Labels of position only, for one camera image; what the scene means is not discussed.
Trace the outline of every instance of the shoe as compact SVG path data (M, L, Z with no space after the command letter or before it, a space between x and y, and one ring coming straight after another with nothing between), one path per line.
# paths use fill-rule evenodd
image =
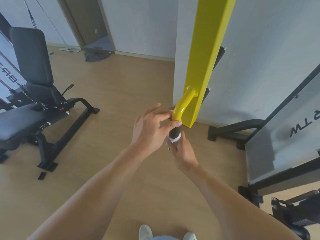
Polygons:
M197 240L196 235L193 232L187 232L184 237L183 240Z
M151 228L147 225L142 225L139 230L139 240L152 240L153 235Z

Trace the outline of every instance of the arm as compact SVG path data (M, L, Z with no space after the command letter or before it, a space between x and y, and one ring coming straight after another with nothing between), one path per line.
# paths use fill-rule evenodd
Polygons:
M226 239L300 239L281 222L204 170L198 164L184 132L181 133L177 147L166 140L174 155L174 163L202 193L217 217Z
M172 110L156 111L160 104L138 116L132 142L109 165L93 176L48 218L28 240L102 239L119 199L139 165L159 149L177 121L160 126Z

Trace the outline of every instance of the baseboard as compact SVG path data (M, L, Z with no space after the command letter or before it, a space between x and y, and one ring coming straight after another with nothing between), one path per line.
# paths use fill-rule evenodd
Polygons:
M152 59L152 60L163 60L163 61L171 61L171 62L175 61L175 58L168 58L168 57L148 56L148 55L134 54L134 53L128 53L128 52L122 52L122 51L115 51L114 53L116 55L133 56L133 57Z
M66 45L65 44L57 44L57 43L50 43L50 42L47 42L47 46L57 46L57 47L64 47L66 48ZM80 46L75 46L75 45L68 45L70 48L73 48L73 49L81 49Z
M203 120L203 119L197 119L196 122L205 124L205 125L211 125L214 127L223 127L226 126L227 124L219 123L219 122L214 122L214 121L209 121L209 120ZM254 132L255 129L246 129L243 131L239 131L238 133L245 134L245 135L250 135L252 132Z

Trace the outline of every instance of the yellow metal beam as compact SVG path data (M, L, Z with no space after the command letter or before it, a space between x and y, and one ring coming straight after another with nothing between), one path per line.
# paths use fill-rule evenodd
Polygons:
M198 1L184 95L172 115L172 120L181 120L189 128L197 119L235 2L236 0Z

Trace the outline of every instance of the door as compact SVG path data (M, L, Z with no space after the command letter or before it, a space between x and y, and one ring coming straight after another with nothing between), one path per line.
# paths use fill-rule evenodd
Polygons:
M98 0L65 0L85 45L108 35Z

